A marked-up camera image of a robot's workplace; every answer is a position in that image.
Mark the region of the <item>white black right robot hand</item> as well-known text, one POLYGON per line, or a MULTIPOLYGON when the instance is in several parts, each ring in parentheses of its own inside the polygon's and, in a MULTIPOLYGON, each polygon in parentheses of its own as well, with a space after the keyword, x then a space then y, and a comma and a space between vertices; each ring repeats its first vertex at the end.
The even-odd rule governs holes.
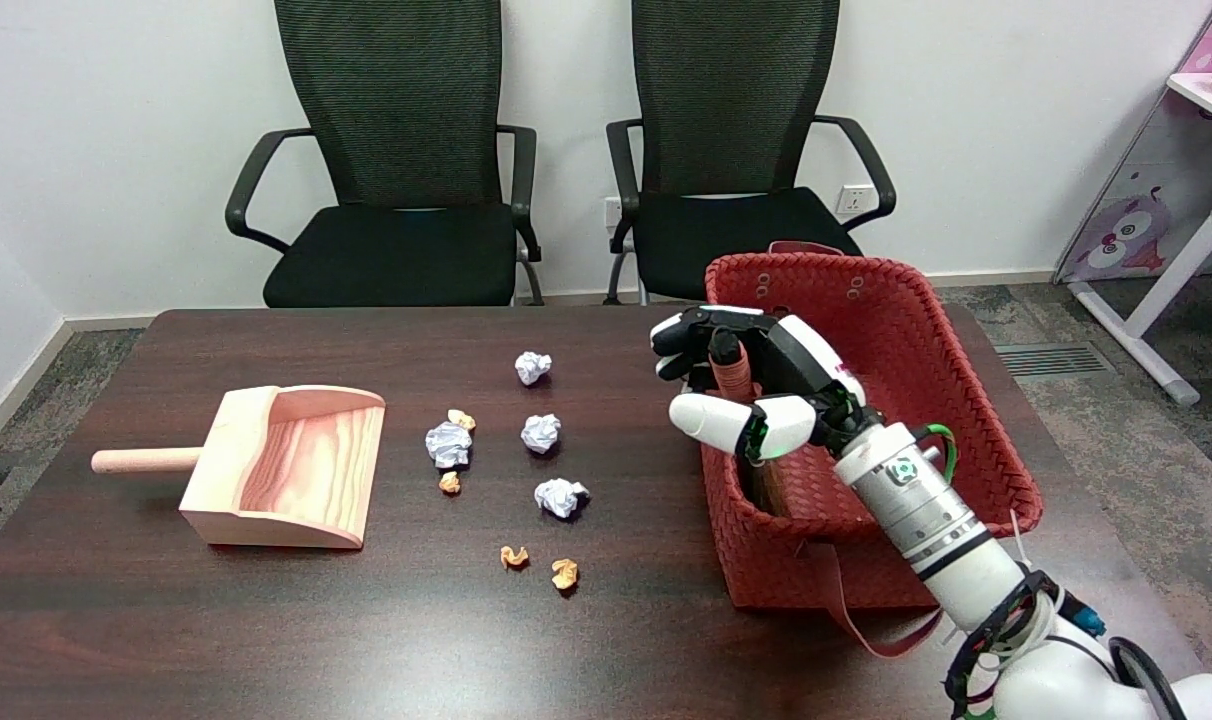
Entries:
POLYGON ((814 328, 797 315, 760 309, 693 305, 651 328, 656 375, 684 381, 669 405, 671 423, 703 445, 744 461, 781 459, 806 445, 842 456, 875 424, 865 388, 814 328), (711 375, 714 352, 742 347, 749 379, 762 396, 734 401, 711 375))

